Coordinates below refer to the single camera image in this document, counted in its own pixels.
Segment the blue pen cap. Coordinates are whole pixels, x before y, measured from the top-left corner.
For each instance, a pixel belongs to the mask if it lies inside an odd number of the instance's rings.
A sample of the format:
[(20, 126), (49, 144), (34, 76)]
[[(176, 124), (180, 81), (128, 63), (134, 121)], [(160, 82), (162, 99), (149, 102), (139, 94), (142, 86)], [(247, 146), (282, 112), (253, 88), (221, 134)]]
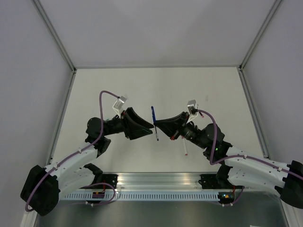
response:
[(155, 123), (156, 122), (156, 115), (155, 115), (155, 110), (154, 110), (153, 106), (151, 106), (151, 114), (152, 114), (153, 123)]

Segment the white acrylic marker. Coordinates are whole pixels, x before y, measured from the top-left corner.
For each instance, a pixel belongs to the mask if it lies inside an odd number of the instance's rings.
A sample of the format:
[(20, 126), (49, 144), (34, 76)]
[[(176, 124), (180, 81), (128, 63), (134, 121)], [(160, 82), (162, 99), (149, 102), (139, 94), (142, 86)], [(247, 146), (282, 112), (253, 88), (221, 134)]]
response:
[(186, 139), (184, 137), (182, 137), (182, 143), (183, 143), (183, 149), (185, 152), (185, 156), (188, 156)]

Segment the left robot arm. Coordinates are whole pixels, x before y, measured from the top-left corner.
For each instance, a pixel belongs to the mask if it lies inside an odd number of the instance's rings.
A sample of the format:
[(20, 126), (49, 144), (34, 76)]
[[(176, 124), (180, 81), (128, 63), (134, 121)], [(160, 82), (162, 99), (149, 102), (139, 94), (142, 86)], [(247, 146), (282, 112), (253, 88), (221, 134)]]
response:
[(91, 163), (109, 147), (107, 135), (123, 133), (129, 140), (152, 134), (153, 124), (144, 120), (129, 107), (120, 115), (104, 121), (93, 117), (87, 123), (87, 138), (76, 151), (63, 160), (45, 167), (36, 165), (28, 173), (20, 197), (27, 212), (45, 216), (65, 195), (87, 186), (98, 188), (103, 183), (103, 172)]

